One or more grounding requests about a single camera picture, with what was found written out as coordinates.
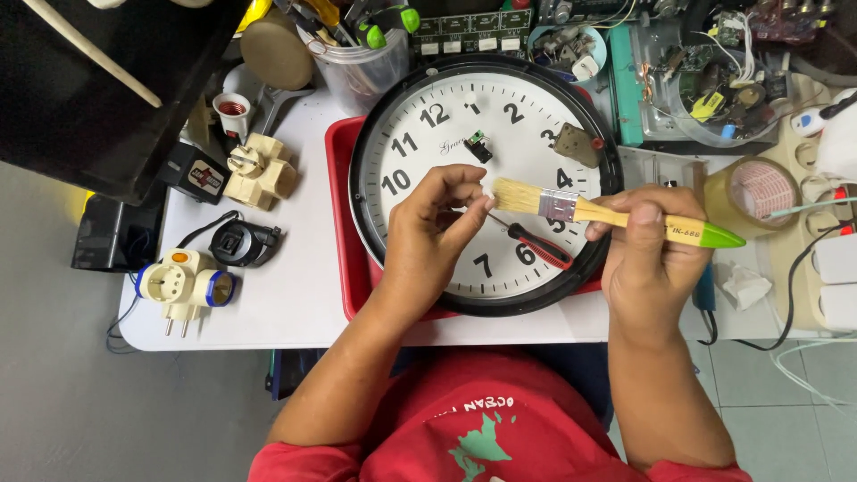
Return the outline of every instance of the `clock numeral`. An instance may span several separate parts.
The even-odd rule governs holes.
[[[542,131],[542,139],[544,139],[545,137],[547,137],[549,141],[556,141],[556,134],[554,134],[554,132],[550,129],[545,129]],[[550,142],[548,144],[548,147],[553,149],[554,143]]]
[[[566,176],[562,168],[556,170],[556,187],[560,189],[572,187],[572,180]]]
[[[518,259],[527,266],[530,266],[532,263],[536,262],[536,255],[529,249],[527,249],[527,245],[521,243],[515,248],[515,254],[518,255]]]
[[[411,180],[408,179],[408,175],[405,174],[405,171],[398,169],[393,173],[393,181],[395,181],[396,185],[401,190],[406,190],[411,186]],[[390,182],[389,176],[384,176],[384,180],[381,181],[382,188],[390,188],[390,192],[393,193],[393,196],[396,196],[399,192],[393,187],[393,183]]]
[[[488,267],[488,253],[485,253],[484,255],[479,256],[477,259],[473,260],[473,264],[479,264],[480,262],[485,263],[485,265],[483,266],[483,268],[485,268],[485,277],[490,278],[491,268]]]
[[[437,107],[440,110],[440,112],[437,113],[437,115],[434,117],[434,121],[433,121],[433,120],[431,120],[431,115],[429,114],[429,112],[432,112],[435,107]],[[434,127],[437,124],[443,124],[444,122],[448,121],[449,116],[443,115],[443,105],[432,104],[428,108],[427,111],[425,109],[423,109],[423,114],[422,114],[422,116],[420,116],[420,120],[424,120],[424,121],[428,122],[428,125],[430,125],[432,127],[432,129],[434,129]]]
[[[506,104],[506,106],[503,107],[503,112],[509,112],[510,110],[512,111],[512,124],[517,124],[521,119],[524,118],[523,115],[520,115],[520,116],[518,115],[518,106],[517,105],[510,103],[510,104]]]
[[[551,226],[554,226],[557,223],[560,224],[559,226],[557,226],[553,229],[554,232],[563,232],[566,230],[566,222],[565,221],[552,220],[550,218],[545,218],[545,219],[548,220],[548,224],[550,224]]]
[[[415,151],[417,150],[417,145],[414,143],[414,140],[411,139],[411,134],[405,132],[405,136],[402,137],[402,142],[410,144],[411,149],[413,149]],[[405,153],[405,148],[403,148],[402,144],[399,143],[399,139],[393,139],[393,146],[390,149],[398,150],[399,154],[402,154],[402,157],[405,157],[406,155],[408,155]]]

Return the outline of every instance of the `red and black screwdriver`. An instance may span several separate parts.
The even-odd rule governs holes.
[[[491,218],[506,227],[506,234],[509,238],[517,239],[521,243],[527,245],[536,255],[559,269],[569,269],[572,266],[574,259],[572,255],[566,253],[561,247],[551,243],[547,239],[542,239],[535,234],[527,231],[519,223],[508,225],[501,221],[497,216],[488,214]]]

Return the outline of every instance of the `metal ferrule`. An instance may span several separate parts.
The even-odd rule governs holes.
[[[542,190],[538,201],[538,215],[552,220],[573,221],[578,195],[564,190]]]

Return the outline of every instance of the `brush bristles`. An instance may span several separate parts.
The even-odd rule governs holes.
[[[542,188],[532,184],[497,178],[491,186],[494,192],[494,209],[515,213],[538,214]]]

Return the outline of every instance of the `white table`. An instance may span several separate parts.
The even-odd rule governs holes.
[[[140,300],[121,325],[131,345],[147,351],[177,351],[307,348],[333,344],[347,321],[339,284],[324,135],[330,124],[341,118],[345,118],[345,114],[335,106],[326,89],[299,99],[290,109],[275,137],[295,153],[293,162],[301,179],[295,193],[288,200],[278,202],[270,212],[245,208],[226,197],[218,206],[200,204],[171,192],[160,242],[161,254],[164,247],[175,246],[189,232],[230,209],[241,210],[247,221],[279,226],[285,233],[285,240],[264,266],[246,270],[231,268],[230,271],[242,280],[235,300],[224,308],[204,310],[201,320],[190,322],[186,338],[180,337],[180,326],[174,327],[171,336],[165,336],[166,320],[160,316],[161,305]],[[710,159],[709,171],[722,169],[733,159]],[[188,248],[207,250],[212,233],[213,230],[200,235]],[[716,263],[736,261],[762,274],[770,272],[770,267],[765,266],[767,259],[764,243],[753,241],[737,250],[720,250],[715,256]],[[715,314],[721,339],[776,338],[781,333],[782,325],[772,294],[739,313],[719,289],[716,293]],[[127,309],[134,295],[134,287],[125,278],[120,313]],[[688,340],[709,338],[699,311],[689,301],[681,314],[681,329]],[[456,316],[418,323],[405,343],[505,345],[604,341],[607,332],[607,304],[601,292],[593,292],[571,296],[523,316]],[[793,330],[790,337],[820,335]]]

